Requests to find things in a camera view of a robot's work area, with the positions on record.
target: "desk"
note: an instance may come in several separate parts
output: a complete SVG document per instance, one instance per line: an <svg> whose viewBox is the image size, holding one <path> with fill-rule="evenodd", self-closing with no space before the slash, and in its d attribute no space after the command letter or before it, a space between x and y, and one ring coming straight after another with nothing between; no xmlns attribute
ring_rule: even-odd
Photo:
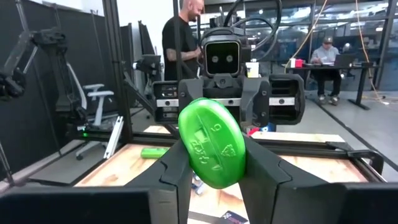
<svg viewBox="0 0 398 224"><path fill-rule="evenodd" d="M350 69L350 70L361 70L361 76L359 78L359 86L358 86L358 92L356 94L356 99L348 99L348 101L364 110L370 110L369 107L365 106L362 104L362 94L363 94L363 88L365 86L365 80L366 80L366 73L368 69L370 68L378 68L378 66L372 66L372 67L359 67L359 66L352 66L352 67L336 67L336 66L311 66L311 65L306 65L301 68L286 68L286 70L290 73L293 73L294 70L313 70L313 69Z"/></svg>
<svg viewBox="0 0 398 224"><path fill-rule="evenodd" d="M150 126L145 132L167 133L167 130L161 126ZM344 142L340 136L333 134L255 133L253 137L285 141ZM75 187L126 185L155 162L155 159L141 158L141 150L144 147L153 146L137 144L124 146L113 157L76 184ZM289 163L328 182L367 182L360 171L348 160L299 156L281 157ZM206 186L202 195L197 195L193 191L191 192L191 212L220 217L228 210L242 217L248 217L238 184L223 190L216 190ZM190 218L188 223L199 224L206 222Z"/></svg>

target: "green object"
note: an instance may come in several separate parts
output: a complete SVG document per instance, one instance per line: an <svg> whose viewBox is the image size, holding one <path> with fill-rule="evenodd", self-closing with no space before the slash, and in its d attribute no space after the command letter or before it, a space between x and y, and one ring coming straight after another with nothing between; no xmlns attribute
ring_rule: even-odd
<svg viewBox="0 0 398 224"><path fill-rule="evenodd" d="M181 139L196 175L215 189L235 184L246 166L244 139L231 113L214 100L192 101L178 117Z"/></svg>
<svg viewBox="0 0 398 224"><path fill-rule="evenodd" d="M141 158L143 159L158 159L162 157L166 152L167 148L143 148L141 151Z"/></svg>

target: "wall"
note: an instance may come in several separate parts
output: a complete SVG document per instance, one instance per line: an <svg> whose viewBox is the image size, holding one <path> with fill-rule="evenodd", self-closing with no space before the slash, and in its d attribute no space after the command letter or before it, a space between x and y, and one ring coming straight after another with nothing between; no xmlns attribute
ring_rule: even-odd
<svg viewBox="0 0 398 224"><path fill-rule="evenodd" d="M104 15L102 0L47 0L47 2L73 7L85 12L98 11ZM167 20L173 16L172 0L146 0L139 4L132 0L118 0L119 23L126 26L129 23L137 24L139 20L148 27L152 45L156 52L162 55L162 29Z"/></svg>
<svg viewBox="0 0 398 224"><path fill-rule="evenodd" d="M31 0L37 3L42 3L43 0ZM72 7L75 9L82 9L82 2L84 0L44 0L45 2L57 3L62 6Z"/></svg>

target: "laptop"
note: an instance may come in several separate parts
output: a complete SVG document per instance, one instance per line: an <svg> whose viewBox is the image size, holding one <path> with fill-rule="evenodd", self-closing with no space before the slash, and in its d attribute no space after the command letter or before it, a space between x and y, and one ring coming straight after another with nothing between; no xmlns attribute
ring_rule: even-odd
<svg viewBox="0 0 398 224"><path fill-rule="evenodd" d="M355 56L352 54L336 55L333 66L336 67L350 67L355 60Z"/></svg>

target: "robot face screen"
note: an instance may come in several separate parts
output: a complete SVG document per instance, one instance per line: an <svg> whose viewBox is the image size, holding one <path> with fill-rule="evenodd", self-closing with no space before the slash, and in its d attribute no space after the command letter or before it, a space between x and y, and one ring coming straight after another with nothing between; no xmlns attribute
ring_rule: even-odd
<svg viewBox="0 0 398 224"><path fill-rule="evenodd" d="M215 42L206 45L207 72L235 74L239 69L239 44L236 42Z"/></svg>

